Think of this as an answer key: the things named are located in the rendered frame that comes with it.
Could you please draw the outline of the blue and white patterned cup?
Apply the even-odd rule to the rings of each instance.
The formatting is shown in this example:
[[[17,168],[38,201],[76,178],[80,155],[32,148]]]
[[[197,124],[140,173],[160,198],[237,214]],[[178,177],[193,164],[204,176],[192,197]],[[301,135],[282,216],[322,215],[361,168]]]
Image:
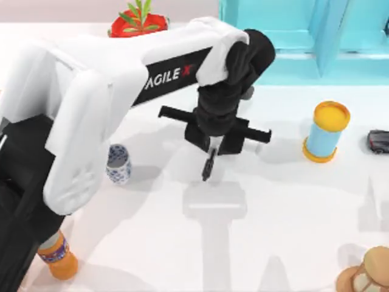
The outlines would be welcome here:
[[[131,176],[131,161],[127,148],[122,144],[112,144],[109,148],[106,174],[120,185],[128,182]]]

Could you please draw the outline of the blue can with yellow lid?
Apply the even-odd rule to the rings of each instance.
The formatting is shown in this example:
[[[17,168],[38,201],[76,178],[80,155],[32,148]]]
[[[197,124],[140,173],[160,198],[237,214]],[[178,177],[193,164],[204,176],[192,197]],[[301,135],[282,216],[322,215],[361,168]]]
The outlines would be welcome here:
[[[335,156],[337,143],[350,118],[350,112],[341,103],[319,103],[314,110],[309,135],[303,142],[305,157],[316,163],[329,162]]]

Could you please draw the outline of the light blue rack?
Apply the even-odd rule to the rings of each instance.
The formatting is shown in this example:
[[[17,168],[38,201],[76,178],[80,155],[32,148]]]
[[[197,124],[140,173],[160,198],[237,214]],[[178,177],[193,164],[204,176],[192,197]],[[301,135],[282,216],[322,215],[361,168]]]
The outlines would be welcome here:
[[[219,17],[272,41],[261,85],[389,86],[389,0],[219,0]]]

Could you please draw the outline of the red plant pot with plant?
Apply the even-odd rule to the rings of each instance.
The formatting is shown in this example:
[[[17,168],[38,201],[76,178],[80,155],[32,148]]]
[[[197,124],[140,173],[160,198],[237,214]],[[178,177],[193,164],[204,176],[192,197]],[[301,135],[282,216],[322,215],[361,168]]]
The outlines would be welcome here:
[[[134,0],[127,3],[128,9],[119,12],[107,34],[110,38],[130,38],[168,30],[170,19],[151,11],[152,0]]]

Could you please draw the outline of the black toy car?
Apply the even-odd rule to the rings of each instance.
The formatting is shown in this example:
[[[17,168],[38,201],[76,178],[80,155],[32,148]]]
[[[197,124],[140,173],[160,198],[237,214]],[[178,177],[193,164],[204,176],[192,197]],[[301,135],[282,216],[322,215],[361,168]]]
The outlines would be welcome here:
[[[369,149],[374,154],[389,153],[389,131],[370,130],[367,135]]]

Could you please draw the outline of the orange bottle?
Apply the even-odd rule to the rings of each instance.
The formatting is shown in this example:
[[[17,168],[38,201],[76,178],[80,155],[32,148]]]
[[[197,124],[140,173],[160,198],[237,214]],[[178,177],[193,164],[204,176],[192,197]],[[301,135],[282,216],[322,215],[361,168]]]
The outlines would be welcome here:
[[[39,246],[38,255],[58,280],[69,280],[78,271],[78,260],[60,230]]]

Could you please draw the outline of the brown bread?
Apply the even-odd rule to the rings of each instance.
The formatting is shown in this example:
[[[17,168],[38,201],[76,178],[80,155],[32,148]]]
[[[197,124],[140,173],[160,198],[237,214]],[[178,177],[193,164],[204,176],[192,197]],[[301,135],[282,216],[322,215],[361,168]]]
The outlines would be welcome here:
[[[335,289],[336,292],[389,292],[389,248],[370,248],[360,265],[339,274]]]

